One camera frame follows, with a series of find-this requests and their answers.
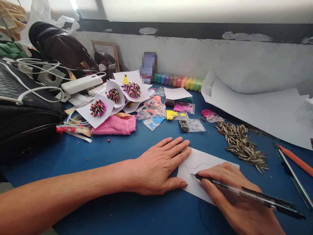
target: blue table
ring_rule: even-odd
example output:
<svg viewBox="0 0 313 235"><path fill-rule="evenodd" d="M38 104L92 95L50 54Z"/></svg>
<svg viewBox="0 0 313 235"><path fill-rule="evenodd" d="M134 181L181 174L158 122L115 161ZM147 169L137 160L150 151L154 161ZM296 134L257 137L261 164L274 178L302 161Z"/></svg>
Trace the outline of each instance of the blue table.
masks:
<svg viewBox="0 0 313 235"><path fill-rule="evenodd" d="M203 109L217 111L234 124L240 120L205 103L199 92L190 91L196 104L195 115L200 118ZM240 165L242 173L258 185L264 193L292 202L307 220L299 221L276 213L287 234L313 234L313 211L304 205L289 176L281 167L272 147L273 139L249 133L256 149L268 157L270 170L262 176L255 167L242 162L225 150L227 143L214 127L203 123L206 132L186 133L181 131L178 121L165 120L153 132L137 121L136 131L129 136L92 136L92 143L63 134L61 140L40 153L33 154L26 162L15 166L1 166L0 171L18 187L36 180L93 169L130 158L137 158L149 147L166 137L183 136L190 146L200 151ZM310 166L313 152L277 141L291 150ZM290 161L308 194L313 198L313 178ZM70 234L234 234L219 210L205 201L179 189L162 196L141 196L135 193L118 193L93 200L58 222L54 229L59 235Z"/></svg>

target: picture frame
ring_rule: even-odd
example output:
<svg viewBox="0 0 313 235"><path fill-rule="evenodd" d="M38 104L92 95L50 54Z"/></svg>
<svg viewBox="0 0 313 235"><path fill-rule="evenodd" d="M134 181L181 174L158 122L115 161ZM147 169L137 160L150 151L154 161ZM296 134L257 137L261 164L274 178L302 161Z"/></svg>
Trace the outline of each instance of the picture frame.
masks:
<svg viewBox="0 0 313 235"><path fill-rule="evenodd" d="M92 44L92 48L94 49L94 52L104 51L104 52L109 53L112 57L114 57L114 59L116 60L117 72L120 72L120 65L118 62L116 43L103 42L103 41L91 41L91 44Z"/></svg>

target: pen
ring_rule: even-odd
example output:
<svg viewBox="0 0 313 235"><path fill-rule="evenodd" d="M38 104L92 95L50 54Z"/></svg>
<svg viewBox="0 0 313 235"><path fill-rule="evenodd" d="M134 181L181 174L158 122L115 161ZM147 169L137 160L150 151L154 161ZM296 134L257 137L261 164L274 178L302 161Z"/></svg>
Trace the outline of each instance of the pen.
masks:
<svg viewBox="0 0 313 235"><path fill-rule="evenodd" d="M271 196L265 195L263 193L256 192L256 191L253 191L251 189L244 188L244 187L242 187L242 189L237 189L235 187L226 185L226 184L224 184L218 180L215 180L213 178L203 177L203 176L199 175L198 173L196 173L196 174L191 173L191 174L194 175L200 181L202 179L207 179L212 184L214 184L218 187L226 189L227 191L232 192L238 196L242 196L242 197L251 199L257 203L260 203L260 204L272 209L272 210L276 210L278 212L284 213L284 214L289 215L289 216L296 218L296 219L306 219L306 217L303 214L299 213L296 210L295 206L290 202L286 202L284 200L277 199L277 198L274 198L274 197L271 197Z"/></svg>
<svg viewBox="0 0 313 235"><path fill-rule="evenodd" d="M306 190L302 186L302 184L299 181L298 177L296 176L295 172L291 168L289 162L287 161L287 159L286 159L285 155L283 154L283 152L281 151L281 149L274 142L273 142L273 145L274 145L274 148L276 149L276 152L277 152L277 154L278 154L278 156L279 156L279 158L281 160L281 165L285 169L285 172L292 179L294 185L296 186L297 190L299 191L299 193L300 193L300 195L301 195L305 205L307 206L307 208L309 210L312 210L313 209L313 202L312 202L312 200L310 199L310 197L307 194Z"/></svg>
<svg viewBox="0 0 313 235"><path fill-rule="evenodd" d="M306 164L304 161L302 161L299 157L297 157L293 152L291 152L288 149L285 149L284 147L277 144L278 147L280 147L280 150L285 154L287 157L289 157L291 160L293 160L299 167L301 167L303 170L305 170L310 176L313 177L313 168L310 167L308 164Z"/></svg>

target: pencil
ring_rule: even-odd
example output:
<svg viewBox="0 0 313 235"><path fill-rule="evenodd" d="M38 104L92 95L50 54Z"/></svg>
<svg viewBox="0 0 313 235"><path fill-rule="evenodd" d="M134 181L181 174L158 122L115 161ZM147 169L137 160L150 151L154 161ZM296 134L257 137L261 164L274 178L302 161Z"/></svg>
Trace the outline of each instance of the pencil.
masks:
<svg viewBox="0 0 313 235"><path fill-rule="evenodd" d="M291 160L293 160L299 167L301 167L303 170L305 170L310 176L313 177L313 168L310 167L308 164L306 164L304 161L302 161L299 157L297 157L294 153L292 153L290 150L285 149L284 147L280 146L281 151L289 157Z"/></svg>

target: pink towel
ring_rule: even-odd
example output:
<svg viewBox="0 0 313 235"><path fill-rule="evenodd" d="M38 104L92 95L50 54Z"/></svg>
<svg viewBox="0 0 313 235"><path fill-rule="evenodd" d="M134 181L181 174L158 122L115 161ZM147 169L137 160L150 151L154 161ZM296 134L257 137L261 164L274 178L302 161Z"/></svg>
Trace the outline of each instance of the pink towel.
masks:
<svg viewBox="0 0 313 235"><path fill-rule="evenodd" d="M136 116L131 115L124 118L110 116L96 129L91 129L92 134L123 134L128 135L136 130Z"/></svg>

